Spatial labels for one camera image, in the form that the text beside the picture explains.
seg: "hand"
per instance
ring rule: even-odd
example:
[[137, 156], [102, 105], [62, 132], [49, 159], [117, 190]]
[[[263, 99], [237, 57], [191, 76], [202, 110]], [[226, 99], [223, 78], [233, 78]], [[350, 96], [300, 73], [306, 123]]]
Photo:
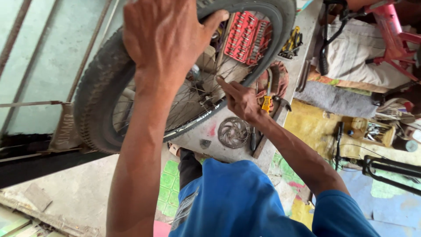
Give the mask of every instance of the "hand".
[[268, 116], [257, 104], [255, 90], [243, 87], [240, 83], [233, 81], [230, 84], [221, 78], [216, 81], [225, 92], [228, 101], [228, 109], [235, 113], [240, 119], [255, 126], [262, 117]]
[[136, 63], [136, 86], [177, 91], [228, 18], [228, 11], [219, 10], [200, 24], [195, 0], [129, 0], [124, 6], [123, 41]]

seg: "workbench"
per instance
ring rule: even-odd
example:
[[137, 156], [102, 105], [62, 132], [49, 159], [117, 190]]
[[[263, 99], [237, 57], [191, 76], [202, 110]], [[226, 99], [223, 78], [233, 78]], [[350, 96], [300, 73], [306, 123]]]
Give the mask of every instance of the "workbench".
[[[282, 61], [289, 74], [289, 85], [284, 97], [289, 103], [292, 102], [294, 92], [300, 78], [305, 74], [305, 62], [311, 60], [316, 43], [316, 36], [319, 31], [318, 19], [322, 8], [322, 0], [314, 0], [308, 7], [301, 11], [295, 21], [295, 25], [300, 27], [303, 33], [303, 45], [300, 47], [298, 56], [293, 60], [277, 57], [276, 61]], [[277, 123], [284, 125], [288, 110], [283, 108]], [[176, 137], [171, 142], [189, 150], [214, 157], [225, 162], [235, 162], [239, 160], [251, 160], [258, 165], [263, 172], [267, 173], [272, 162], [273, 155], [276, 151], [275, 146], [271, 142], [264, 144], [261, 155], [258, 159], [252, 157], [253, 152], [250, 150], [250, 140], [245, 147], [239, 149], [230, 149], [225, 147], [218, 140], [218, 128], [223, 120], [236, 115], [223, 108], [214, 116], [202, 124], [197, 125], [194, 129], [186, 132], [180, 137]], [[201, 145], [203, 140], [210, 141], [209, 146]]]

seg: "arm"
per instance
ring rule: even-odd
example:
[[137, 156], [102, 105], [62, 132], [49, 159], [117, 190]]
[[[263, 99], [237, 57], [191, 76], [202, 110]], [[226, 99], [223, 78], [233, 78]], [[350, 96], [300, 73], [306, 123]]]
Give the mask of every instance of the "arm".
[[267, 136], [316, 196], [329, 189], [349, 195], [342, 178], [316, 151], [277, 124], [260, 108], [253, 89], [245, 88], [237, 82], [228, 84], [221, 79], [218, 79], [218, 83], [226, 93], [228, 108]]
[[187, 72], [229, 13], [204, 25], [194, 0], [138, 0], [124, 7], [123, 41], [136, 63], [136, 97], [111, 184], [107, 236], [152, 236], [161, 147], [172, 101]]

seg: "screwdriver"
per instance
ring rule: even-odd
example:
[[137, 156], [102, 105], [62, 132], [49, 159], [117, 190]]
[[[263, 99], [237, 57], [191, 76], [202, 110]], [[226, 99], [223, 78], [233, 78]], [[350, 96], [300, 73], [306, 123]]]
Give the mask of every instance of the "screwdriver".
[[[258, 94], [258, 86], [257, 86], [258, 80], [256, 80], [256, 94]], [[251, 143], [250, 143], [250, 150], [255, 151], [256, 150], [256, 128], [253, 127], [253, 131], [251, 133]]]
[[273, 80], [273, 74], [272, 71], [270, 70], [270, 68], [267, 69], [267, 73], [268, 73], [268, 83], [267, 83], [267, 92], [266, 95], [264, 96], [264, 102], [262, 105], [262, 110], [266, 110], [267, 113], [269, 113], [270, 110], [270, 99], [272, 98], [270, 96], [270, 90], [272, 89], [272, 80]]

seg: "blue shirt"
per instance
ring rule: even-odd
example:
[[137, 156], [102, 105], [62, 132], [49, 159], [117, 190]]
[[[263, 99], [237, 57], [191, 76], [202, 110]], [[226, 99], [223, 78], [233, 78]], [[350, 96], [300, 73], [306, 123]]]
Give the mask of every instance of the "blue shirt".
[[253, 162], [203, 163], [203, 176], [179, 193], [179, 208], [171, 227], [174, 236], [379, 236], [357, 203], [338, 190], [316, 199], [311, 232], [285, 216], [278, 193]]

